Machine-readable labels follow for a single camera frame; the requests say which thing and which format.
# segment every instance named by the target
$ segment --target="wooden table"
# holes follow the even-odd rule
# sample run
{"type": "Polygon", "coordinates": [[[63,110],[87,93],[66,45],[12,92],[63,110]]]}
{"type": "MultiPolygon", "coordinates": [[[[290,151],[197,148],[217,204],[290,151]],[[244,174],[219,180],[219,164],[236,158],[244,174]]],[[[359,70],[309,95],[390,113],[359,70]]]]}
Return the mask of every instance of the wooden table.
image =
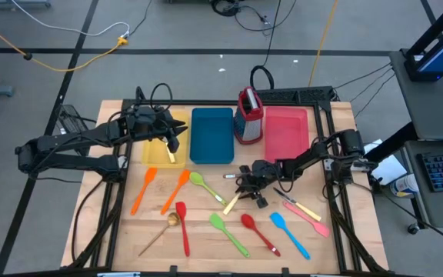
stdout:
{"type": "MultiPolygon", "coordinates": [[[[122,101],[103,101],[98,115],[98,123],[106,122],[112,113],[120,110],[121,105],[122,101]]],[[[193,108],[193,106],[173,105],[171,110],[181,109],[190,114],[193,108]]],[[[337,131],[355,128],[350,103],[333,102],[332,115],[337,131]]],[[[327,125],[325,124],[324,112],[322,118],[326,132],[327,125]]],[[[309,140],[311,141],[317,136],[312,108],[308,108],[308,130],[309,140]]],[[[170,265],[177,265],[180,272],[276,273],[281,272],[283,267],[289,267],[291,273],[339,273],[332,234],[327,238],[317,234],[310,224],[283,207],[281,198],[270,188],[261,191],[269,203],[268,207],[258,209],[255,201],[242,199],[236,204],[231,213],[225,216],[222,214],[224,207],[219,202],[216,202],[203,188],[188,182],[177,194],[174,203],[183,201],[188,207],[186,228],[191,256],[189,258],[185,257],[181,228],[174,227],[168,229],[141,257],[138,257],[138,253],[144,246],[165,226],[167,214],[175,210],[175,205],[172,204],[167,214],[160,215],[160,210],[177,185],[179,174],[182,171],[181,169],[159,169],[154,182],[146,190],[138,212],[131,216],[131,207],[143,185],[144,174],[147,169],[146,165],[141,164],[143,143],[135,142],[132,149],[132,160],[129,163],[128,181],[115,247],[113,270],[167,272],[170,265]],[[213,212],[217,212],[225,220],[227,230],[245,246],[251,254],[251,258],[244,258],[225,234],[211,226],[208,219],[213,212]],[[246,229],[241,224],[240,217],[246,212],[252,215],[260,231],[278,248],[281,257],[277,257],[268,251],[264,242],[255,232],[246,229]],[[310,261],[303,258],[283,230],[274,226],[269,218],[269,215],[273,212],[279,212],[284,216],[288,228],[309,251],[310,261]]],[[[110,153],[112,153],[111,149],[99,146],[93,147],[90,151],[90,155],[93,156],[110,153]]],[[[240,165],[251,165],[254,160],[263,159],[263,155],[264,139],[254,145],[240,145],[236,142],[235,159],[232,164],[195,165],[188,160],[186,168],[201,173],[207,184],[227,201],[230,201],[236,190],[234,180],[223,179],[222,175],[237,172],[240,165]]],[[[99,180],[100,176],[98,174],[94,172],[85,173],[76,207],[99,180]]],[[[368,185],[366,174],[354,173],[354,180],[359,184],[368,185]]],[[[303,176],[295,181],[290,195],[322,216],[321,222],[325,223],[332,231],[328,202],[321,194],[324,184],[322,165],[318,163],[305,170],[303,176]]],[[[83,250],[95,234],[104,190],[105,185],[102,185],[88,199],[82,209],[78,220],[77,254],[83,250]]],[[[378,264],[387,268],[384,246],[382,245],[371,194],[353,185],[349,185],[347,190],[357,237],[375,257],[378,264]]],[[[63,265],[72,262],[71,234],[72,228],[62,258],[63,265]]],[[[348,240],[344,235],[343,238],[345,238],[343,245],[346,250],[349,250],[348,240]]],[[[108,236],[106,235],[102,242],[99,265],[103,265],[103,261],[105,261],[106,251],[103,249],[106,249],[107,243],[108,236]]],[[[352,263],[350,262],[351,255],[349,251],[346,251],[345,258],[350,269],[352,263]]]]}

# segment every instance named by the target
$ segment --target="concrete floor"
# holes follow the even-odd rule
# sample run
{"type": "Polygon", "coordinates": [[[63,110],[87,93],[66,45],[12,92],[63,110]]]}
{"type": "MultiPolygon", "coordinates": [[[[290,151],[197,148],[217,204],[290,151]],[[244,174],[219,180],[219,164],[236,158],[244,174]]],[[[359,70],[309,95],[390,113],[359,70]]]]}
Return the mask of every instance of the concrete floor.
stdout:
{"type": "MultiPolygon", "coordinates": [[[[153,51],[157,53],[153,55],[116,54],[100,59],[72,76],[65,103],[73,104],[83,116],[94,118],[103,99],[132,98],[136,85],[149,94],[159,82],[167,82],[176,99],[234,99],[240,88],[248,84],[251,68],[264,61],[263,55],[228,55],[224,50],[194,55],[186,54],[183,49],[264,49],[269,38],[241,29],[233,18],[216,15],[205,2],[177,0],[170,5],[153,1],[147,20],[125,48],[177,51],[170,55],[158,51],[153,51]]],[[[36,7],[29,11],[48,24],[81,28],[91,3],[92,0],[54,0],[49,10],[36,7]]],[[[277,4],[270,0],[247,0],[246,3],[269,16],[277,4]]],[[[443,12],[443,0],[428,0],[428,3],[435,16],[443,12]]],[[[100,0],[90,32],[102,30],[118,20],[135,25],[147,4],[147,1],[136,0],[100,0]]],[[[297,0],[287,22],[276,29],[272,48],[316,50],[332,4],[332,0],[297,0]]],[[[290,1],[282,2],[279,18],[290,6],[290,1]]],[[[248,26],[260,27],[250,12],[240,14],[239,18],[248,26]]],[[[324,46],[325,50],[338,50],[334,52],[338,55],[320,58],[313,85],[340,85],[379,68],[388,62],[384,52],[410,46],[429,24],[420,0],[339,2],[324,46]]],[[[34,55],[60,68],[68,66],[78,40],[77,34],[48,30],[21,12],[9,10],[0,10],[0,32],[20,47],[64,48],[67,54],[34,55]]],[[[83,51],[110,48],[121,33],[122,27],[116,27],[103,36],[87,37],[83,51]]],[[[2,54],[5,52],[2,48],[6,46],[0,41],[0,85],[12,85],[15,96],[0,97],[0,251],[26,180],[16,168],[13,149],[43,134],[56,95],[67,85],[63,84],[64,74],[44,70],[20,55],[2,54]]],[[[306,86],[315,58],[313,53],[270,56],[267,67],[275,77],[276,87],[306,86]]],[[[92,56],[81,54],[78,64],[92,56]]],[[[341,100],[353,98],[374,76],[339,89],[341,100]]],[[[264,88],[267,81],[258,75],[255,83],[264,88]]],[[[355,112],[380,84],[375,83],[353,101],[355,112]]],[[[408,111],[394,78],[357,117],[365,142],[386,139],[407,122],[408,111]]],[[[81,178],[80,172],[51,171],[49,175],[81,178]]],[[[5,273],[59,267],[77,194],[76,185],[38,182],[5,273]]],[[[408,201],[398,202],[411,208],[408,201]]],[[[443,275],[442,237],[429,230],[408,235],[406,226],[413,221],[386,199],[377,197],[376,209],[391,269],[412,275],[443,275]]]]}

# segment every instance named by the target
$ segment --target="pink tray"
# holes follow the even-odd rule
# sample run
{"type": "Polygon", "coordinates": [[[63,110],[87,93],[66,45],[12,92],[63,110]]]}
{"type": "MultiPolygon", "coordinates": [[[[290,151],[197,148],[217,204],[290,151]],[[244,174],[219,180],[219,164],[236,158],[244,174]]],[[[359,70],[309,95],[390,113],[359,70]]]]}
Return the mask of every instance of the pink tray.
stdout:
{"type": "Polygon", "coordinates": [[[303,108],[267,107],[265,160],[293,159],[307,149],[307,111],[303,108]]]}

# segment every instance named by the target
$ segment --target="gold spoon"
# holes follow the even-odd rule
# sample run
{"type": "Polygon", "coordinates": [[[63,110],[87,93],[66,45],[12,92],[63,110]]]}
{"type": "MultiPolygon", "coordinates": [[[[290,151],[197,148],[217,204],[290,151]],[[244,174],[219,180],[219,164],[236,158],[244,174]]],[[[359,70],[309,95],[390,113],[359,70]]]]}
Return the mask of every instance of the gold spoon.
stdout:
{"type": "Polygon", "coordinates": [[[178,215],[177,212],[171,212],[167,217],[168,224],[146,245],[146,247],[138,254],[138,257],[142,255],[148,247],[152,246],[153,242],[155,242],[160,235],[162,235],[168,227],[171,226],[177,226],[179,223],[181,223],[181,217],[178,215]]]}

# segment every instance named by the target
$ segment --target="yellow tray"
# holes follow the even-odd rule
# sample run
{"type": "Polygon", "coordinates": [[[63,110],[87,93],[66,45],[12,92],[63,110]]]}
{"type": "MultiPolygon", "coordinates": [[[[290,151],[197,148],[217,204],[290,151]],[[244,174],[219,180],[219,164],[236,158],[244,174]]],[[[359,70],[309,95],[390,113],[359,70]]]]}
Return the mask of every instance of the yellow tray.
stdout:
{"type": "Polygon", "coordinates": [[[154,139],[151,142],[145,142],[143,146],[142,164],[159,169],[183,169],[185,167],[185,161],[188,156],[188,134],[191,132],[189,114],[184,111],[171,111],[171,114],[174,119],[185,122],[185,126],[188,127],[187,130],[177,137],[179,147],[177,152],[174,153],[175,163],[170,162],[165,142],[154,139]]]}

